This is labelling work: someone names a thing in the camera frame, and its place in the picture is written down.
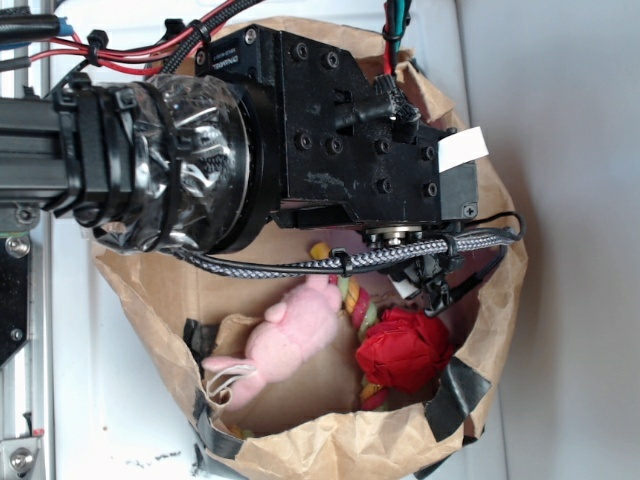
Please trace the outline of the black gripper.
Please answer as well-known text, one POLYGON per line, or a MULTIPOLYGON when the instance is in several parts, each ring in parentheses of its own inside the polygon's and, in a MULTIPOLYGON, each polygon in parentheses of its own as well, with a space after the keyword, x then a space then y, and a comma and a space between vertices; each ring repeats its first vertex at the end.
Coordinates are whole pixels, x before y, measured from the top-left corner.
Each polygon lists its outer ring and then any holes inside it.
POLYGON ((445 132, 349 52, 251 25, 202 48, 196 72, 239 100, 253 225, 446 230, 476 217, 475 164, 442 170, 445 132))

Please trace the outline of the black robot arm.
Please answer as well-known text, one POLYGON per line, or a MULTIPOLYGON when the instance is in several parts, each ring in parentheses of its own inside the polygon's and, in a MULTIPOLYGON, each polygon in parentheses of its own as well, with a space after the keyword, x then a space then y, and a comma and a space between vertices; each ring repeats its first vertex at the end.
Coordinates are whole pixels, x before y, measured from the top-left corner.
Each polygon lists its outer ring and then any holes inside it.
POLYGON ((474 162, 346 50, 258 25, 213 42, 192 76, 1 102, 1 228, 71 215, 121 252, 231 253, 264 226, 458 231, 474 162))

